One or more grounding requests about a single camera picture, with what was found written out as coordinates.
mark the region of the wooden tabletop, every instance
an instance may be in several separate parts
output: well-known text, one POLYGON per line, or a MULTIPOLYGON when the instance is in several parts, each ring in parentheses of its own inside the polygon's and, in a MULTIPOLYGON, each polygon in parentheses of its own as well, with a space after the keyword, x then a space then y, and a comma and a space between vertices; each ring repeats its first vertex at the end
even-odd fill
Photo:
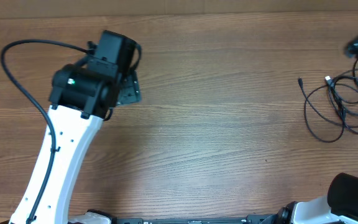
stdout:
MULTIPOLYGON (((358 34, 358 12, 0 20, 0 50, 20 39, 85 47, 105 29, 143 46, 143 101, 118 108, 103 124, 70 214, 89 208, 143 218, 275 213, 326 194, 340 172, 358 176, 358 136, 346 132, 332 144, 313 138, 297 82, 302 77, 310 92, 326 75, 351 69, 354 60, 343 47, 358 34)), ((7 62, 47 108, 54 72, 80 57, 28 44, 11 49, 7 62)), ((325 92, 313 99, 334 117, 325 92)), ((322 137, 339 133, 309 111, 322 137)), ((0 66, 0 221, 23 196, 45 125, 0 66)))

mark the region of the tangled cable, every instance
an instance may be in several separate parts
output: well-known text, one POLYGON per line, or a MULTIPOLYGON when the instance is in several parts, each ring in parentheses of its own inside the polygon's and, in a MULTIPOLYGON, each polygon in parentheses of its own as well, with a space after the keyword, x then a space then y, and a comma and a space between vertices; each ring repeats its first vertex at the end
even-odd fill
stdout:
POLYGON ((355 91, 358 94, 358 89, 351 87, 349 85, 343 84, 343 83, 338 83, 339 80, 343 80, 343 79, 348 79, 348 80, 352 80, 354 81, 354 83, 356 84, 356 86, 358 87, 358 78, 356 77, 356 71, 358 71, 358 68, 356 68, 356 63, 355 62, 353 69, 352 70, 348 70, 342 74, 340 74, 339 76, 331 79, 331 77, 326 77, 326 84, 318 87, 317 89, 313 90, 311 93, 309 93, 309 95, 307 95, 305 93, 305 90, 303 89, 303 81, 301 78, 298 79, 298 84, 301 88, 302 94, 305 97, 305 103, 304 103, 304 107, 303 107, 303 115, 305 117, 305 123, 306 123, 306 127, 308 128, 309 132, 313 135, 313 137, 315 137, 317 140, 322 141, 322 142, 335 142, 338 139, 340 139, 344 133, 344 130, 348 130, 354 134, 358 134, 358 131, 356 131, 355 129, 358 128, 358 125, 349 125, 346 123, 346 117, 347 115, 350 116, 355 116, 358 117, 358 113, 353 112, 351 110, 349 110, 349 108, 346 106, 346 104, 348 105, 356 105, 358 104, 358 100, 357 101, 348 101, 345 100, 336 90, 336 87, 338 85, 340 86, 345 86, 350 88, 351 90, 355 91), (353 76, 346 76, 347 73, 351 73, 353 74, 353 76), (340 123, 335 122, 333 120, 328 119, 327 117, 323 116, 314 106, 313 104, 310 102, 309 97, 315 93, 316 91, 322 89, 322 88, 327 88, 328 89, 328 95, 329 95, 329 100, 331 105, 333 106, 338 118, 341 120, 340 123), (340 126, 341 127, 341 132, 339 134, 339 136, 335 139, 332 140, 325 140, 325 139, 321 139, 320 137, 318 137, 310 128, 309 122, 308 122, 308 118, 306 115, 306 105, 309 104, 311 106, 311 108, 321 117, 323 118, 325 121, 331 123, 331 124, 335 124, 336 126, 340 126))

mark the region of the wooden table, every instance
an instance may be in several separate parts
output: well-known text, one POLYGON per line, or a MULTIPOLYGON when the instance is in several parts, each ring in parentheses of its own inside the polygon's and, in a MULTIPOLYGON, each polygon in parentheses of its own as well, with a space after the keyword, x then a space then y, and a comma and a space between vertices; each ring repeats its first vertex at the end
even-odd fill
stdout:
MULTIPOLYGON (((326 194, 340 172, 358 176, 358 136, 345 133, 332 144, 314 139, 297 82, 303 77, 309 92, 326 75, 351 68, 342 48, 358 34, 357 11, 0 20, 0 50, 19 39, 85 47, 104 29, 143 46, 144 99, 104 123, 70 214, 89 208, 144 218, 273 213, 326 194)), ((28 44, 7 57, 47 108, 52 75, 81 52, 28 44)), ((323 92, 317 97, 327 101, 323 92)), ((319 109, 331 111, 328 103, 319 109)), ((311 120, 324 137, 339 132, 311 120)), ((40 113, 0 66, 0 221, 22 198, 44 131, 40 113)))

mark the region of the wood surface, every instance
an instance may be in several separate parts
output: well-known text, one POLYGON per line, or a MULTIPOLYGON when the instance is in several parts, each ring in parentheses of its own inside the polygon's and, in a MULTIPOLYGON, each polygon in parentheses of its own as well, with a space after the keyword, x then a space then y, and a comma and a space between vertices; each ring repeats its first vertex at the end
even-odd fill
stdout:
MULTIPOLYGON (((351 68, 343 47, 357 12, 0 20, 0 50, 20 39, 86 46, 104 29, 144 48, 142 103, 103 124, 80 170, 70 214, 242 217, 275 213, 326 194, 340 172, 358 176, 358 136, 326 144, 303 120, 306 92, 351 68)), ((13 74, 44 108, 55 71, 81 52, 14 47, 13 74)), ((325 92, 312 101, 334 117, 325 92)), ((310 113, 326 138, 339 132, 310 113)), ((45 121, 0 66, 0 222, 16 209, 42 144, 45 121)))
POLYGON ((0 0, 0 19, 300 11, 358 11, 358 0, 0 0))

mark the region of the wall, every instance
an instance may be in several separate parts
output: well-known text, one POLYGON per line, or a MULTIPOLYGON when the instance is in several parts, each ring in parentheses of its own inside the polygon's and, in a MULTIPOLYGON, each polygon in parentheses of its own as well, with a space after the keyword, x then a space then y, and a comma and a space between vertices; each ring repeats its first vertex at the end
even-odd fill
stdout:
POLYGON ((358 10, 358 0, 0 0, 0 19, 358 10))

